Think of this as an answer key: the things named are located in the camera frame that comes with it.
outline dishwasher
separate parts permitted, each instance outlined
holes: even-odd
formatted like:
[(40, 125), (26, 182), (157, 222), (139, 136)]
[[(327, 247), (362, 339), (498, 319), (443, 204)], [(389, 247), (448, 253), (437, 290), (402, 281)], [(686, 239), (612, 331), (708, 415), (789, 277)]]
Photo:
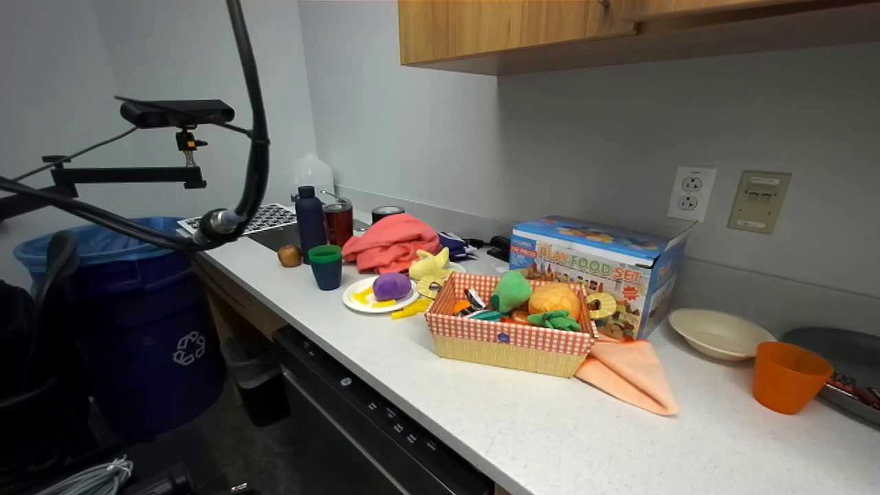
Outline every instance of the dishwasher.
[(274, 332), (288, 382), (303, 492), (480, 495), (495, 482), (322, 353), (299, 331)]

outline blue cup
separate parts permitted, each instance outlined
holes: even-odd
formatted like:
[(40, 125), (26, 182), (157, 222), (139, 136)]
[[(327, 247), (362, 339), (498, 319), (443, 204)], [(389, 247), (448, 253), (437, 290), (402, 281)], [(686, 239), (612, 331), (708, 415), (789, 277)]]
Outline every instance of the blue cup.
[(341, 247), (338, 246), (315, 246), (307, 251), (307, 268), (322, 292), (332, 292), (341, 287)]

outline white wall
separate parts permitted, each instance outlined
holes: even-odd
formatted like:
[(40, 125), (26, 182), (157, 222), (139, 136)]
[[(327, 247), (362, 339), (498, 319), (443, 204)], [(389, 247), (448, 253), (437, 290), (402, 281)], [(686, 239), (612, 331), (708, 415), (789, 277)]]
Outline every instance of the white wall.
[[(399, 66), (393, 0), (299, 5), (318, 151), (351, 196), (652, 229), (675, 166), (721, 169), (684, 303), (875, 327), (880, 45), (495, 79)], [(725, 229), (744, 169), (792, 174), (773, 236)]]
[[(266, 200), (286, 199), (292, 162), (314, 151), (311, 99), (299, 13), (293, 0), (241, 0), (259, 61), (268, 136), (272, 180)], [(222, 0), (10, 0), (0, 16), (0, 174), (19, 177), (40, 155), (69, 155), (113, 132), (114, 93), (139, 99), (224, 99), (238, 127), (249, 108)], [(208, 140), (195, 155), (208, 182), (79, 187), (79, 199), (120, 215), (200, 215), (233, 206), (244, 180), (248, 140), (198, 127)], [(182, 166), (172, 130), (138, 132), (124, 143), (85, 155), (77, 166)], [(83, 220), (40, 210), (0, 222), (0, 277), (26, 287), (10, 251), (29, 236)]]

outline white countertop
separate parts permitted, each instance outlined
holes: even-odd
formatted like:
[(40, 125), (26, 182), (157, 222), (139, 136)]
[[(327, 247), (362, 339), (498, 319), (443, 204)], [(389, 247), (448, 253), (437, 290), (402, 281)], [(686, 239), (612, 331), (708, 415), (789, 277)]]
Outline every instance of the white countertop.
[(799, 415), (769, 412), (751, 398), (748, 363), (706, 361), (666, 327), (649, 341), (679, 419), (576, 380), (443, 361), (420, 317), (343, 309), (343, 287), (360, 277), (351, 268), (341, 290), (318, 292), (307, 268), (283, 269), (252, 239), (208, 258), (509, 492), (880, 492), (880, 429), (822, 402)]

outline dark bottle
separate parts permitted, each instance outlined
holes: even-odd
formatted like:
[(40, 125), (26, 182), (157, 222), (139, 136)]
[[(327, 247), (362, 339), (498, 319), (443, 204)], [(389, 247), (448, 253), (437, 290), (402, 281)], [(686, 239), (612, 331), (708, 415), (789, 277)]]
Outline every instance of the dark bottle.
[(307, 265), (307, 251), (327, 246), (325, 206), (314, 199), (314, 187), (299, 187), (293, 199), (296, 226), (299, 226), (299, 253)]

